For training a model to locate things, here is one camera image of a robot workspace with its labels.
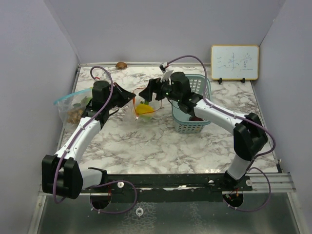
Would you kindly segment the clear orange-zipper bag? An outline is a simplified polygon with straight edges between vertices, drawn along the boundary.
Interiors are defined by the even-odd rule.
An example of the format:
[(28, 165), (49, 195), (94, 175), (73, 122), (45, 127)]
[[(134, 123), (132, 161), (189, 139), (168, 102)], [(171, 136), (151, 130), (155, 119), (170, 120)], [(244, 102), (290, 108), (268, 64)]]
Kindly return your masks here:
[(132, 113), (135, 121), (137, 122), (147, 122), (151, 120), (155, 116), (156, 112), (163, 108), (163, 101), (155, 100), (155, 94), (152, 95), (152, 101), (146, 101), (145, 99), (140, 97), (138, 94), (144, 89), (145, 87), (139, 87), (133, 90), (133, 93), (136, 96), (132, 99)]

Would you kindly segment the tan brown mushroom toy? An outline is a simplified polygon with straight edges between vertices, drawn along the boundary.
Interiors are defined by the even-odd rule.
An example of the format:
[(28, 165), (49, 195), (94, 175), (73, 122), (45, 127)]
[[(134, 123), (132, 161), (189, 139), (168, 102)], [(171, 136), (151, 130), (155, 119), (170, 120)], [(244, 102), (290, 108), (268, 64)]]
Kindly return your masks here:
[(128, 66), (127, 66), (127, 64), (126, 64), (125, 62), (120, 61), (120, 62), (118, 62), (118, 63), (115, 65), (115, 67), (116, 67), (117, 69), (126, 69)]

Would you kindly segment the green ring toy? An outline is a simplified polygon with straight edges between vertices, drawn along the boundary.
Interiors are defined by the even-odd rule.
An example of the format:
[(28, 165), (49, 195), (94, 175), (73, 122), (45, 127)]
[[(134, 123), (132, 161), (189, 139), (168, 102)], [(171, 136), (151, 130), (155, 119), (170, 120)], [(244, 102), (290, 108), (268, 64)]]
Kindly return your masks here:
[(78, 108), (78, 107), (86, 106), (90, 102), (91, 99), (92, 99), (91, 97), (84, 97), (80, 102), (73, 104), (73, 107)]

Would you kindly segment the brown longan bunch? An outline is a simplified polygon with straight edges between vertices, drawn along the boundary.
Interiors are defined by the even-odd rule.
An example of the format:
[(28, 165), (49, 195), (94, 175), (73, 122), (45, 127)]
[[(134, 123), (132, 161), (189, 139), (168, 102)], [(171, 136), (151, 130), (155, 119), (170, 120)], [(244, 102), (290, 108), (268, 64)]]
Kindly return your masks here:
[(67, 112), (68, 118), (67, 122), (71, 124), (79, 124), (83, 110), (82, 109), (72, 109)]

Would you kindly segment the clear blue-zipper bag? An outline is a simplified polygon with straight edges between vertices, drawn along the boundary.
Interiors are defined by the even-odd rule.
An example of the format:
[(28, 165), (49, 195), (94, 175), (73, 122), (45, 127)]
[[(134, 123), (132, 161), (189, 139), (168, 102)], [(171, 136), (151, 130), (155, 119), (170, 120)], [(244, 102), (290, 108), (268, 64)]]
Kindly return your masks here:
[(92, 88), (83, 89), (59, 98), (54, 102), (54, 106), (58, 109), (59, 117), (63, 123), (63, 128), (66, 132), (72, 133), (75, 131), (79, 124), (71, 124), (67, 122), (67, 112), (72, 109), (82, 109), (85, 110), (86, 106), (74, 108), (73, 104), (80, 102), (84, 97), (92, 97)]

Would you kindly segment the dark red apple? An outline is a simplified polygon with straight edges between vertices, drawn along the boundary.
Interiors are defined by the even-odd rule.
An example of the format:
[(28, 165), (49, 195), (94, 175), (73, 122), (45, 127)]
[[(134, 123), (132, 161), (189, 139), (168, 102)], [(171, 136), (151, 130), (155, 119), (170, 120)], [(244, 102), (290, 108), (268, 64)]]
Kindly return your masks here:
[(203, 119), (199, 117), (190, 117), (189, 121), (203, 121)]

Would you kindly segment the green round fruit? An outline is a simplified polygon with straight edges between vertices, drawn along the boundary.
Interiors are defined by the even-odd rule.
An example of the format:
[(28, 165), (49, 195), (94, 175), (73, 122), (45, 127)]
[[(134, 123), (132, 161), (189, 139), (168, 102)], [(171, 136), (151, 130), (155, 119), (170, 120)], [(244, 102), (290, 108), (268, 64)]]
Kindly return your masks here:
[(153, 119), (154, 114), (153, 113), (147, 113), (147, 114), (142, 114), (140, 116), (140, 118), (142, 119), (142, 121), (144, 122), (149, 122)]

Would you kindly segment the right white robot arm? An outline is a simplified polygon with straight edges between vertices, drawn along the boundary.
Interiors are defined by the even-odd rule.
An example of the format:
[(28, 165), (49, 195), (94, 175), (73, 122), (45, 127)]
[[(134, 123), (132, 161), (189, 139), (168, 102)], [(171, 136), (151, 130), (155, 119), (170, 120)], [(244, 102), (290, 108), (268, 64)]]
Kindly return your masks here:
[(190, 80), (183, 72), (172, 73), (170, 80), (166, 81), (161, 78), (150, 79), (139, 96), (147, 102), (152, 101), (152, 98), (175, 101), (182, 112), (208, 120), (233, 135), (235, 156), (224, 175), (224, 185), (230, 191), (241, 186), (241, 178), (268, 141), (257, 114), (231, 112), (210, 102), (191, 90)]

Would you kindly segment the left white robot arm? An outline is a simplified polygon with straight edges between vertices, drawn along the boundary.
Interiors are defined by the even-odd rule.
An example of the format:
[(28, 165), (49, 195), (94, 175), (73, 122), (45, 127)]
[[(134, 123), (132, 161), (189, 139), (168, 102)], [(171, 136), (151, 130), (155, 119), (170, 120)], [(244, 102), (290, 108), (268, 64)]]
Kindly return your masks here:
[(89, 187), (99, 193), (106, 190), (108, 181), (103, 177), (102, 170), (81, 170), (79, 162), (92, 139), (108, 120), (110, 110), (121, 108), (134, 98), (134, 93), (124, 90), (117, 83), (94, 83), (92, 98), (71, 137), (53, 156), (46, 155), (42, 160), (43, 192), (76, 199), (82, 190)]

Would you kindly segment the white board wooden frame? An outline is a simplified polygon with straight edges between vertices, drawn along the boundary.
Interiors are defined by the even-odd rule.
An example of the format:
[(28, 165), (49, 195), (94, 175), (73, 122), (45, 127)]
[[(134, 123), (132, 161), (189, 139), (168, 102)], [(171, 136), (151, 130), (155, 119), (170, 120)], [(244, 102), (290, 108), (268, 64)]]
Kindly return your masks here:
[(224, 80), (257, 80), (259, 77), (259, 46), (213, 45), (211, 47), (211, 78)]

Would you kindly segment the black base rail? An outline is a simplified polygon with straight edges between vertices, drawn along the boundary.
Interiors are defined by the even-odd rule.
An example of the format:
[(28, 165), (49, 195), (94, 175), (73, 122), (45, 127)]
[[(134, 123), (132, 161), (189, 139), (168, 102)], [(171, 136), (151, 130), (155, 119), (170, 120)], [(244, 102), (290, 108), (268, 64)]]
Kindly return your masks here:
[(224, 174), (119, 174), (105, 175), (110, 185), (82, 191), (92, 198), (108, 196), (113, 203), (221, 202), (223, 192), (252, 190), (250, 177), (232, 181)]

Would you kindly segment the aluminium frame rail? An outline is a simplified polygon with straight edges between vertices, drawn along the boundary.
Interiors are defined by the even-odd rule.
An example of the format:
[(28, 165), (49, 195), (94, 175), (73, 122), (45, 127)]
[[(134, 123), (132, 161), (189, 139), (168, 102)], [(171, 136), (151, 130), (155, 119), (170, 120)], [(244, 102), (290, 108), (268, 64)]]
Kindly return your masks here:
[(106, 175), (105, 182), (112, 181), (113, 185), (86, 188), (80, 195), (107, 195), (111, 192), (124, 191), (117, 186), (117, 181), (131, 182), (138, 193), (151, 191), (191, 191), (204, 189), (211, 193), (238, 192), (249, 193), (287, 193), (295, 190), (290, 174), (256, 172), (253, 169), (246, 174), (237, 185), (225, 182), (223, 174), (119, 174)]

